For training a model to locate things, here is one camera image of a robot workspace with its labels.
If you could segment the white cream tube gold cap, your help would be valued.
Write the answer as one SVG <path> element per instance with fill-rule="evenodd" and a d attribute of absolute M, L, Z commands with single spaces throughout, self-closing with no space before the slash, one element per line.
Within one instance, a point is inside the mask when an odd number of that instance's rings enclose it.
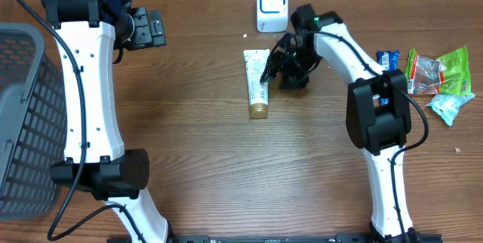
<path fill-rule="evenodd" d="M 244 50 L 246 77 L 248 83 L 248 102 L 251 118 L 262 119 L 268 116 L 268 84 L 260 78 L 266 67 L 270 50 Z"/>

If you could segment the blue Oreo cookie pack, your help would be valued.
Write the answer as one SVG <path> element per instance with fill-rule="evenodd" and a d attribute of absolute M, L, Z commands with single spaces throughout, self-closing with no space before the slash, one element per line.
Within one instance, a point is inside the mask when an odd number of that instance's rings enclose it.
<path fill-rule="evenodd" d="M 393 71 L 398 68 L 400 51 L 378 51 L 377 62 L 386 70 Z"/>

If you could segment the green snack bag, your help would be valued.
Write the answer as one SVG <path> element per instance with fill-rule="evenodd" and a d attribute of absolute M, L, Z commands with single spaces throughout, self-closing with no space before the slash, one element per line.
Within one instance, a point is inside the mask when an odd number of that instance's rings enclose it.
<path fill-rule="evenodd" d="M 436 59 L 410 49 L 405 69 L 408 94 L 471 94 L 469 55 L 466 46 Z"/>

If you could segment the mint green wipes pack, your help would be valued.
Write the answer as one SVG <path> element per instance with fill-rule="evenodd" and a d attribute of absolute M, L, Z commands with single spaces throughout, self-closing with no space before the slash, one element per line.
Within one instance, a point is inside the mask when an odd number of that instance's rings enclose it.
<path fill-rule="evenodd" d="M 451 126 L 457 117 L 460 107 L 474 97 L 473 93 L 469 95 L 436 94 L 427 106 L 431 107 L 447 126 Z"/>

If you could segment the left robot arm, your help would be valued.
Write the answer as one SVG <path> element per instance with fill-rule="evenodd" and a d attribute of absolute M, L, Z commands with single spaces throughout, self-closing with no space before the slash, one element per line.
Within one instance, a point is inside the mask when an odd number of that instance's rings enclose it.
<path fill-rule="evenodd" d="M 51 177 L 113 210 L 130 242 L 167 242 L 168 221 L 147 188 L 149 157 L 127 149 L 115 112 L 112 67 L 123 50 L 162 44 L 155 12 L 133 8 L 132 0 L 41 0 L 55 33 L 63 69 L 66 144 Z"/>

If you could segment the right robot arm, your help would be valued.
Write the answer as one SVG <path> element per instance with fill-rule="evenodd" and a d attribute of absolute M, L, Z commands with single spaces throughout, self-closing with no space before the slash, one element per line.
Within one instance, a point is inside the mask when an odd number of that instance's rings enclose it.
<path fill-rule="evenodd" d="M 280 91 L 306 87 L 309 75 L 326 60 L 347 86 L 346 129 L 367 163 L 373 213 L 373 242 L 416 242 L 408 215 L 402 160 L 411 131 L 404 75 L 387 71 L 355 42 L 334 11 L 317 14 L 311 5 L 291 15 L 294 32 L 271 51 L 261 82 L 280 76 Z"/>

